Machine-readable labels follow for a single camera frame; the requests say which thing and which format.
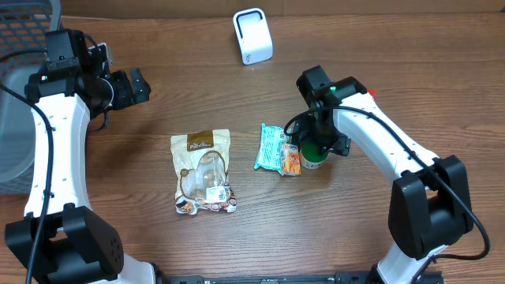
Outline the teal snack packet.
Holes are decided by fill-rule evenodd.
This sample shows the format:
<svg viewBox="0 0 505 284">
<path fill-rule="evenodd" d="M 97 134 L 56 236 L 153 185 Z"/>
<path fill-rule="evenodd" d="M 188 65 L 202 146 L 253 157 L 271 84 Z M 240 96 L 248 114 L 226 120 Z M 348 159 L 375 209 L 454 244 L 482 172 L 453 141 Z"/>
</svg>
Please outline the teal snack packet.
<svg viewBox="0 0 505 284">
<path fill-rule="evenodd" d="M 284 128 L 278 126 L 261 125 L 260 147 L 256 156 L 254 169 L 260 167 L 282 173 L 280 148 L 288 141 Z"/>
</svg>

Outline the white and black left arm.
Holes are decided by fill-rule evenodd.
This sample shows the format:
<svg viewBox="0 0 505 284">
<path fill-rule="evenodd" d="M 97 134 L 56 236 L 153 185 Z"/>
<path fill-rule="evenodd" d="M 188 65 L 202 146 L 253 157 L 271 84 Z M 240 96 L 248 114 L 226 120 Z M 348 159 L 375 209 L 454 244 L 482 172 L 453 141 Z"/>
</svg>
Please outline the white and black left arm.
<svg viewBox="0 0 505 284">
<path fill-rule="evenodd" d="M 6 244 L 26 282 L 162 283 L 157 266 L 125 253 L 86 187 L 89 122 L 147 102 L 150 86 L 138 69 L 111 72 L 108 46 L 81 31 L 59 29 L 45 39 L 47 59 L 19 95 L 36 125 L 34 174 L 23 219 L 6 225 Z"/>
</svg>

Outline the beige dried food bag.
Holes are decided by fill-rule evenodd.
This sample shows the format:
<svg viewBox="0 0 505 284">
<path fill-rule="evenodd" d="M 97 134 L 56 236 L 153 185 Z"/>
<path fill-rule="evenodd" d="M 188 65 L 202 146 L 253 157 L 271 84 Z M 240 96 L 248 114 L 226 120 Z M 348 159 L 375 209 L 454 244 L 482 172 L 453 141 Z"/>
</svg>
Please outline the beige dried food bag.
<svg viewBox="0 0 505 284">
<path fill-rule="evenodd" d="M 175 210 L 195 215 L 200 210 L 233 213 L 237 208 L 230 186 L 230 131 L 205 130 L 172 136 L 170 150 L 178 177 Z"/>
</svg>

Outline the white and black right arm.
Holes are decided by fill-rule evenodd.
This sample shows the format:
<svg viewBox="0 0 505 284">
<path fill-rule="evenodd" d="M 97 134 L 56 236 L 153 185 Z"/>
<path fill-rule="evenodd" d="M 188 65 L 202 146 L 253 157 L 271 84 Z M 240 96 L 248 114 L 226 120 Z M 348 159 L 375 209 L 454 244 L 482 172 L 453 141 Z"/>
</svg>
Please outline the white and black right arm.
<svg viewBox="0 0 505 284">
<path fill-rule="evenodd" d="M 321 66 L 296 81 L 310 111 L 293 123 L 300 163 L 320 167 L 328 154 L 347 156 L 355 142 L 391 184 L 388 254 L 370 272 L 339 272 L 337 283 L 441 283 L 428 260 L 473 229 L 466 168 L 409 138 L 354 77 L 333 82 Z"/>
</svg>

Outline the green lid jar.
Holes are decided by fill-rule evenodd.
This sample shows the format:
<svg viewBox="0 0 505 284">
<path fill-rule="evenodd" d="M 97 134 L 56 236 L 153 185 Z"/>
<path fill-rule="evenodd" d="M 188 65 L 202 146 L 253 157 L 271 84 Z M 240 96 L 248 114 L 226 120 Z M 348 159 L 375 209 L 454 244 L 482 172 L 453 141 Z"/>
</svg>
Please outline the green lid jar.
<svg viewBox="0 0 505 284">
<path fill-rule="evenodd" d="M 305 169 L 315 170 L 321 167 L 328 153 L 320 154 L 320 148 L 313 143 L 303 143 L 300 149 L 300 163 Z"/>
</svg>

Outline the red stick snack packet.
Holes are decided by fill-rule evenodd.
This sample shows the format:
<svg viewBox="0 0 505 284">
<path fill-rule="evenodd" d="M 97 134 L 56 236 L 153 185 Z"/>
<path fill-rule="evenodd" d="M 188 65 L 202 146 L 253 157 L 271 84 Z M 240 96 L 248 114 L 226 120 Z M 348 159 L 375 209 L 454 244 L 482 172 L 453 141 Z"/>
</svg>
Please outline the red stick snack packet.
<svg viewBox="0 0 505 284">
<path fill-rule="evenodd" d="M 369 89 L 368 90 L 368 93 L 375 99 L 376 98 L 376 91 L 375 90 L 372 90 L 372 89 Z"/>
</svg>

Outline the orange snack packet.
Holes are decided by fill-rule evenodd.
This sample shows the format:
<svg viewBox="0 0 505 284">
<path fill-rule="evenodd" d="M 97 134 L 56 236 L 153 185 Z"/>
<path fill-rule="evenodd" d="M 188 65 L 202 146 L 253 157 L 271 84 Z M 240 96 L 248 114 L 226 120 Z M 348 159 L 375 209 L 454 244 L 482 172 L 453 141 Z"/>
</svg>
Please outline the orange snack packet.
<svg viewBox="0 0 505 284">
<path fill-rule="evenodd" d="M 298 176 L 301 174 L 300 154 L 293 144 L 282 144 L 280 147 L 281 175 Z"/>
</svg>

